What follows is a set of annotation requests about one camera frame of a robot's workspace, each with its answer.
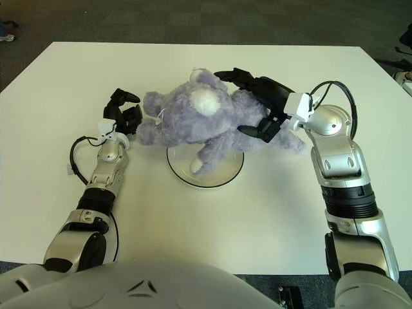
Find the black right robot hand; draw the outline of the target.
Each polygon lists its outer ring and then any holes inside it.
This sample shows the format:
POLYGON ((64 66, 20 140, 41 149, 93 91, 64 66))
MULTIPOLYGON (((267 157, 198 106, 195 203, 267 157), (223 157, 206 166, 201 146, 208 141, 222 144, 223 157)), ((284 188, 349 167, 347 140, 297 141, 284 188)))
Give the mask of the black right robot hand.
POLYGON ((281 130, 285 120, 289 120, 284 112, 287 98, 294 91, 290 88, 268 78, 253 77, 250 72, 233 68, 231 71, 217 71, 214 74, 223 82, 231 82, 240 90, 246 90, 253 94, 257 101, 269 110, 269 114, 263 117, 258 125, 238 126, 238 131, 269 143, 281 130))

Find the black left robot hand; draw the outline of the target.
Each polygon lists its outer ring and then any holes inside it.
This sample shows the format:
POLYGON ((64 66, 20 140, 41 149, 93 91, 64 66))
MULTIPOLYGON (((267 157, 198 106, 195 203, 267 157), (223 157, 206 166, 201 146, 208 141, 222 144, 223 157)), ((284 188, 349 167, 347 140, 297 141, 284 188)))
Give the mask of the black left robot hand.
POLYGON ((110 101, 104 108, 103 118, 115 121, 114 131, 117 133, 134 135, 143 118, 139 103, 140 99, 138 96, 117 88, 110 96, 110 101), (136 105, 121 111, 120 107, 126 102, 136 103, 136 105))

